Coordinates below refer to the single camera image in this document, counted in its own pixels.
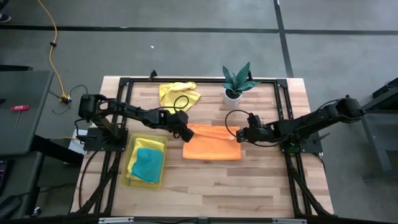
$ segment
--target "orange towel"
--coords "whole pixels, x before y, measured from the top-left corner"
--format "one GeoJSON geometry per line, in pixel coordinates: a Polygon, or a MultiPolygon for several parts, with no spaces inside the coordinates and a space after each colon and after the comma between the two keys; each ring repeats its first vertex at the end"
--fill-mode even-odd
{"type": "MultiPolygon", "coordinates": [[[[242,158],[241,145],[224,126],[188,124],[194,135],[182,149],[184,159],[229,161],[242,158]]],[[[228,127],[236,133],[239,127],[228,127]]]]}

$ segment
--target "yellow plastic bin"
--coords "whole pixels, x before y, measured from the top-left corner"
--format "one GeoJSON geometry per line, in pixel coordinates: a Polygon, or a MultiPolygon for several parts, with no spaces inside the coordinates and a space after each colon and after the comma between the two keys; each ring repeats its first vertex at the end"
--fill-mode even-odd
{"type": "Polygon", "coordinates": [[[127,151],[124,153],[124,165],[122,170],[122,175],[119,181],[120,186],[122,187],[134,187],[134,188],[141,188],[141,189],[151,189],[151,190],[159,190],[160,185],[162,183],[162,176],[163,176],[163,168],[166,160],[166,150],[167,150],[167,138],[165,136],[150,136],[145,134],[133,134],[130,137],[129,146],[127,151]],[[157,142],[161,142],[164,144],[164,153],[163,153],[163,164],[162,164],[162,172],[160,173],[160,179],[158,183],[148,183],[141,180],[137,180],[137,178],[133,178],[127,171],[127,167],[129,165],[129,161],[134,150],[134,146],[136,145],[136,139],[148,139],[157,142]]]}

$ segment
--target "blue cloth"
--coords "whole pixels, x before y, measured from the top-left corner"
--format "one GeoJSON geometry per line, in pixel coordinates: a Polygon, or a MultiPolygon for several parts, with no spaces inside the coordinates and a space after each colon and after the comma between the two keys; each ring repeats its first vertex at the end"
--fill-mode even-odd
{"type": "Polygon", "coordinates": [[[145,182],[158,183],[162,172],[163,152],[149,148],[138,148],[137,161],[132,166],[132,175],[145,182]]]}

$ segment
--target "red screwdriver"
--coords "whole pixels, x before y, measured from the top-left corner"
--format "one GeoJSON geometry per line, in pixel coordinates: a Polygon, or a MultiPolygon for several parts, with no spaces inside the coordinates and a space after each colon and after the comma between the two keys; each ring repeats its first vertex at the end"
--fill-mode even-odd
{"type": "Polygon", "coordinates": [[[17,121],[15,122],[15,129],[17,129],[17,124],[18,124],[18,121],[19,121],[19,115],[20,115],[21,111],[29,110],[29,106],[28,105],[13,106],[11,108],[11,110],[12,111],[18,111],[17,121]]]}

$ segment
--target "wooden table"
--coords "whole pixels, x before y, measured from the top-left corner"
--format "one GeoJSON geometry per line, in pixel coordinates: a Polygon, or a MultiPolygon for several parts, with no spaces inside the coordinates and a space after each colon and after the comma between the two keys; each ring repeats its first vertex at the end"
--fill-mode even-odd
{"type": "MultiPolygon", "coordinates": [[[[101,94],[116,97],[120,77],[104,77],[101,94]]],[[[303,79],[289,78],[289,93],[294,117],[310,112],[303,79]]],[[[272,85],[260,84],[243,94],[237,107],[223,103],[219,83],[197,83],[199,101],[187,113],[190,123],[224,126],[227,112],[241,109],[258,114],[263,123],[278,120],[272,85]]],[[[281,91],[283,107],[285,102],[281,91]]],[[[131,104],[144,109],[159,107],[159,83],[135,83],[131,104]]],[[[247,126],[247,115],[233,113],[229,125],[247,126]]],[[[152,217],[293,217],[286,164],[279,147],[261,148],[242,144],[240,161],[198,161],[182,158],[183,141],[159,129],[149,129],[128,119],[130,133],[164,135],[169,139],[162,188],[159,191],[130,189],[119,186],[124,156],[119,166],[112,215],[152,217]]],[[[85,156],[81,172],[89,158],[85,156]]],[[[88,166],[82,187],[83,203],[98,185],[104,152],[99,152],[88,166]]],[[[328,185],[319,158],[302,154],[308,188],[333,213],[328,185]]],[[[304,211],[301,190],[297,191],[304,211]]],[[[104,192],[103,206],[108,198],[104,192]]],[[[72,211],[78,210],[78,190],[72,211]]]]}

